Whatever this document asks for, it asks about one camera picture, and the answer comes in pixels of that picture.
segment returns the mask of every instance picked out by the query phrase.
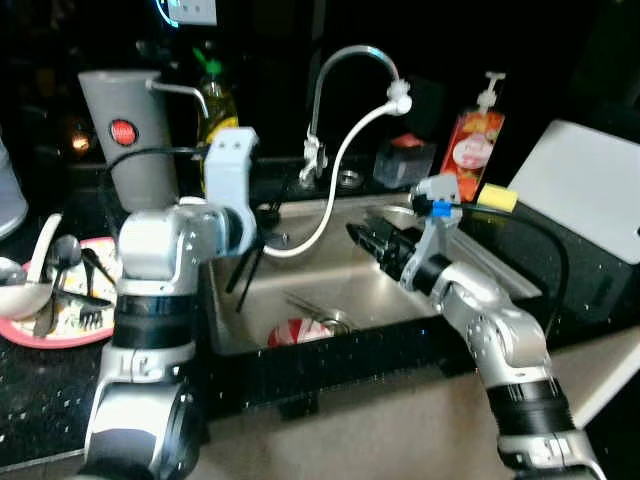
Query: stainless steel sink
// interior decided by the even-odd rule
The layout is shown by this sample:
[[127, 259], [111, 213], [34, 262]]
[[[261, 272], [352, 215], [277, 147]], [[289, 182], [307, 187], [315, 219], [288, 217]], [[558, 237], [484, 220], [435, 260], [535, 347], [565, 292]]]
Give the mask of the stainless steel sink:
[[[324, 201], [292, 202], [280, 209], [276, 231], [289, 235], [289, 245], [303, 242], [316, 228], [324, 211]], [[385, 217], [399, 228], [422, 222], [408, 208], [408, 196], [383, 195], [340, 199], [320, 241], [305, 254], [293, 259], [263, 257], [237, 313], [249, 268], [231, 294], [224, 288], [238, 259], [221, 259], [208, 266], [214, 312], [214, 349], [223, 355], [255, 351], [267, 346], [269, 333], [289, 318], [304, 316], [285, 301], [285, 292], [327, 309], [343, 310], [353, 318], [351, 327], [366, 329], [420, 317], [435, 316], [427, 298], [407, 292], [381, 272], [377, 263], [349, 238], [345, 224], [362, 222], [368, 215]], [[486, 271], [512, 295], [524, 298], [540, 291], [498, 258], [457, 230], [448, 246], [452, 260], [463, 260]]]

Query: white container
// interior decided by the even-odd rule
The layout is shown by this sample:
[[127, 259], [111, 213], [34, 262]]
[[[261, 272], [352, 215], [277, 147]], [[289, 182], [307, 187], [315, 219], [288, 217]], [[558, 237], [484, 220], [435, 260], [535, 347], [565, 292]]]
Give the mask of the white container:
[[9, 161], [9, 152], [0, 138], [0, 239], [18, 228], [27, 215], [27, 208]]

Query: green bottle cap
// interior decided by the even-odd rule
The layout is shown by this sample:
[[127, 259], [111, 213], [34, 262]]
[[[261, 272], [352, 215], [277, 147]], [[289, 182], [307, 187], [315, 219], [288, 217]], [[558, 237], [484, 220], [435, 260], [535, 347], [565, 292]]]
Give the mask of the green bottle cap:
[[199, 48], [194, 47], [193, 54], [196, 56], [207, 73], [213, 75], [214, 77], [222, 73], [222, 64], [219, 61], [213, 58], [211, 60], [207, 60]]

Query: faucet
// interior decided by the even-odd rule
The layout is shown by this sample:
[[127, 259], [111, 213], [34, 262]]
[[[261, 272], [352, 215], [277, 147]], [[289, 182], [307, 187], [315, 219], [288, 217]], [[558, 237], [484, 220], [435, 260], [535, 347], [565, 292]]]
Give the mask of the faucet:
[[298, 176], [300, 185], [305, 188], [313, 187], [315, 179], [320, 178], [322, 171], [326, 168], [328, 163], [327, 156], [325, 155], [324, 144], [322, 144], [316, 136], [316, 132], [318, 130], [318, 115], [320, 113], [320, 97], [322, 95], [322, 86], [324, 84], [325, 77], [336, 63], [353, 55], [369, 55], [382, 62], [382, 64], [387, 68], [393, 79], [389, 90], [387, 90], [389, 100], [397, 101], [402, 95], [406, 96], [407, 91], [409, 90], [408, 84], [404, 80], [400, 79], [398, 69], [391, 58], [376, 47], [369, 45], [352, 45], [350, 47], [342, 48], [331, 55], [322, 65], [314, 89], [311, 123], [307, 129], [307, 138], [304, 141], [304, 159], [306, 165], [302, 170], [300, 170], [300, 174]]

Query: black cable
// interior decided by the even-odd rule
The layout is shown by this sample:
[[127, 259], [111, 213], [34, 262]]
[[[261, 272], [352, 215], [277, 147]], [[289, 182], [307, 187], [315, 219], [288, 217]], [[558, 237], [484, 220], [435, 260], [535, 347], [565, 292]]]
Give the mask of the black cable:
[[549, 316], [549, 322], [547, 323], [544, 332], [545, 338], [547, 338], [549, 336], [549, 333], [551, 332], [551, 328], [553, 327], [554, 322], [560, 316], [562, 304], [564, 303], [565, 295], [567, 293], [567, 286], [569, 284], [569, 255], [567, 254], [567, 249], [565, 248], [562, 240], [560, 240], [558, 235], [549, 228], [541, 225], [534, 220], [521, 217], [512, 212], [485, 207], [483, 205], [477, 205], [475, 203], [454, 203], [447, 201], [434, 202], [433, 200], [427, 199], [426, 195], [417, 195], [412, 200], [414, 211], [416, 211], [416, 213], [420, 215], [426, 215], [430, 213], [434, 207], [434, 203], [441, 204], [441, 206], [445, 210], [447, 206], [450, 206], [452, 208], [458, 208], [467, 212], [484, 213], [487, 215], [492, 215], [494, 217], [513, 220], [523, 225], [528, 225], [534, 230], [542, 233], [551, 241], [553, 246], [558, 251], [558, 255], [560, 256], [560, 281], [558, 282], [558, 289], [556, 290], [555, 298], [553, 301], [553, 308], [551, 310], [551, 315]]
[[537, 230], [538, 232], [542, 233], [545, 237], [547, 237], [551, 241], [551, 243], [553, 243], [560, 257], [560, 280], [558, 282], [558, 289], [556, 290], [555, 298], [553, 301], [553, 308], [551, 310], [551, 315], [549, 316], [549, 322], [547, 323], [547, 326], [544, 331], [544, 336], [545, 338], [547, 338], [549, 336], [549, 333], [551, 332], [551, 328], [553, 324], [555, 323], [556, 319], [560, 316], [562, 304], [564, 303], [565, 295], [567, 294], [567, 286], [569, 284], [569, 255], [567, 254], [567, 249], [562, 243], [562, 240], [560, 240], [560, 238], [555, 232], [545, 227], [544, 225], [541, 225], [540, 223], [534, 220], [516, 215], [512, 212], [498, 210], [490, 207], [484, 207], [482, 205], [476, 205], [474, 203], [451, 203], [451, 206], [453, 208], [459, 208], [460, 210], [467, 211], [467, 212], [484, 213], [487, 215], [492, 215], [494, 217], [501, 217], [501, 218], [506, 218], [507, 220], [513, 220], [523, 225], [528, 225], [534, 230]]
[[[280, 185], [280, 190], [278, 191], [278, 194], [271, 201], [271, 203], [269, 204], [269, 209], [265, 212], [267, 216], [271, 217], [269, 220], [275, 221], [276, 223], [280, 221], [279, 210], [283, 200], [287, 195], [287, 191], [289, 189], [290, 176], [291, 176], [291, 172], [287, 171], [286, 175], [284, 176], [284, 179], [282, 180], [282, 184]], [[258, 271], [258, 265], [260, 264], [260, 261], [262, 260], [262, 257], [264, 254], [265, 236], [266, 236], [266, 230], [267, 230], [266, 228], [267, 226], [265, 225], [265, 223], [266, 222], [264, 219], [262, 222], [258, 220], [258, 240], [256, 241], [256, 246], [254, 247], [255, 249], [257, 249], [257, 252], [253, 260], [253, 264], [251, 265], [251, 269], [249, 270], [249, 276], [247, 277], [247, 282], [244, 285], [244, 290], [242, 291], [242, 294], [240, 295], [240, 299], [238, 300], [238, 303], [236, 305], [236, 313], [240, 313], [240, 311], [242, 310], [242, 305], [244, 304], [244, 301], [247, 298], [249, 287], [253, 282], [253, 277]], [[249, 257], [248, 256], [245, 257], [245, 255], [249, 255], [250, 252], [251, 250], [247, 250], [247, 252], [244, 253], [242, 258], [240, 259], [240, 263], [231, 274], [231, 279], [229, 280], [229, 283], [227, 284], [227, 288], [225, 290], [227, 293], [231, 293], [235, 288], [235, 284], [238, 282], [238, 279], [240, 278], [240, 274], [242, 273], [242, 270], [244, 270], [244, 267], [246, 266], [246, 263], [249, 260]]]
[[98, 193], [100, 198], [100, 203], [102, 204], [102, 209], [104, 210], [105, 217], [107, 219], [107, 226], [109, 227], [109, 232], [113, 237], [113, 240], [116, 241], [118, 239], [118, 228], [116, 227], [115, 217], [111, 208], [109, 207], [109, 202], [107, 199], [107, 181], [109, 178], [109, 174], [120, 165], [125, 160], [129, 160], [132, 157], [136, 157], [138, 155], [148, 155], [152, 153], [161, 153], [161, 154], [173, 154], [173, 155], [196, 155], [196, 154], [205, 154], [208, 151], [208, 147], [147, 147], [141, 148], [140, 150], [132, 150], [130, 152], [123, 153], [115, 158], [115, 160], [109, 163], [106, 168], [102, 171], [100, 175], [100, 180], [98, 184]]

